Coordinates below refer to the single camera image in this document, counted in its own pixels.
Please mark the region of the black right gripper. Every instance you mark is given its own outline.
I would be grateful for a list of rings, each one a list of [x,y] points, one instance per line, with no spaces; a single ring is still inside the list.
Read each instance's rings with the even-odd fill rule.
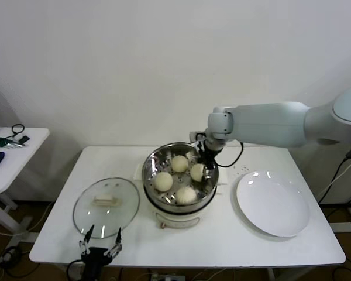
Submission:
[[[204,143],[200,141],[193,142],[191,146],[194,148],[194,154],[199,159],[199,162],[205,165],[202,170],[202,179],[210,179],[211,174],[209,170],[215,168],[215,153],[209,150]]]

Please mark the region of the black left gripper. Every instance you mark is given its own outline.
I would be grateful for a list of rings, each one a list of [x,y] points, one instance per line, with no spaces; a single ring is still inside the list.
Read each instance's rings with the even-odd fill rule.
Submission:
[[[81,252],[81,258],[85,265],[81,280],[83,281],[95,281],[100,280],[102,268],[109,264],[109,258],[116,258],[122,250],[122,229],[116,236],[114,246],[109,250],[107,254],[105,252],[108,248],[90,247],[88,243],[91,239],[91,235],[94,230],[94,225],[87,231],[83,240],[79,241],[79,247]]]

